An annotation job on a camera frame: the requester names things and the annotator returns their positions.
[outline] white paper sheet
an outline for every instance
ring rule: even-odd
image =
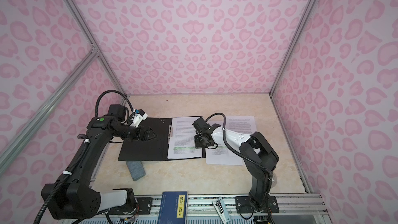
[[[257,131],[254,116],[226,116],[226,129],[243,134],[253,134]],[[236,156],[228,150],[228,155]]]
[[[168,159],[203,157],[202,149],[195,148],[195,127],[192,123],[199,117],[173,118],[172,135],[167,152]]]
[[[208,121],[210,125],[220,124],[222,126],[222,121]],[[242,158],[237,155],[228,154],[229,150],[224,145],[224,143],[218,144],[218,148],[214,150],[206,149],[206,163],[207,164],[222,164],[222,165],[243,165]]]

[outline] white arm segment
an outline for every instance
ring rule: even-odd
[[[99,193],[101,195],[101,204],[99,205],[99,211],[122,206],[127,200],[127,191],[124,189],[112,190],[107,193]]]
[[[238,152],[241,143],[244,143],[250,139],[250,134],[242,134],[230,131],[228,129],[225,129],[225,134],[228,144]],[[218,127],[216,130],[214,130],[214,132],[211,134],[211,137],[218,145],[224,145],[224,140],[222,138],[222,127]]]

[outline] book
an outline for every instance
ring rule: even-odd
[[[119,161],[169,161],[177,159],[192,159],[206,157],[205,149],[195,150],[194,136],[195,128],[190,123],[190,127],[193,128],[194,132],[190,135],[192,137],[193,150],[186,148],[190,145],[186,144],[181,149],[175,147],[174,144],[169,145],[169,139],[176,135],[176,130],[172,131],[172,122],[175,122],[176,118],[146,118],[143,120],[137,128],[135,137],[128,137],[124,139],[122,148],[119,153]],[[176,148],[174,153],[186,153],[189,155],[184,157],[167,158],[169,147]]]
[[[158,224],[185,224],[187,191],[164,191],[160,203]]]

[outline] blue book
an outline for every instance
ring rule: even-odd
[[[187,203],[187,191],[163,192],[158,224],[185,224]]]

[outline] pink leopard print wall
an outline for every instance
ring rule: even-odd
[[[87,53],[62,0],[0,0],[0,154]]]
[[[129,93],[269,92],[307,0],[75,0]]]
[[[42,187],[54,182],[68,166],[82,142],[76,138],[77,134],[86,133],[86,126],[94,117],[98,95],[109,89],[115,87],[104,69],[94,61],[0,178],[1,223],[33,222],[43,204]],[[105,95],[99,115],[120,100],[117,94]],[[41,223],[56,221],[47,211]]]
[[[275,99],[334,223],[397,223],[398,0],[320,0]]]

